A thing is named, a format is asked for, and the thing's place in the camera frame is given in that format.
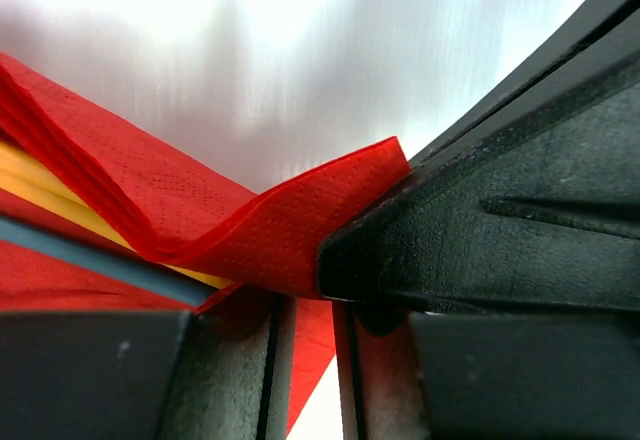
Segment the red napkin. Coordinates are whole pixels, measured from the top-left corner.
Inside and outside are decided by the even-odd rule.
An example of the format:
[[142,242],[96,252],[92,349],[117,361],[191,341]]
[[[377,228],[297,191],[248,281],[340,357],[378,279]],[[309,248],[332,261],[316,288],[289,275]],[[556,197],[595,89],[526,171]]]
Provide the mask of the red napkin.
[[[143,258],[308,298],[320,242],[409,171],[389,139],[255,195],[2,53],[0,138],[42,162]],[[125,253],[2,193],[5,214]],[[0,309],[184,307],[4,242],[0,295]],[[330,304],[299,302],[289,427],[334,352]]]
[[256,196],[4,54],[0,130],[143,258],[309,298],[319,243],[409,171],[389,139]]

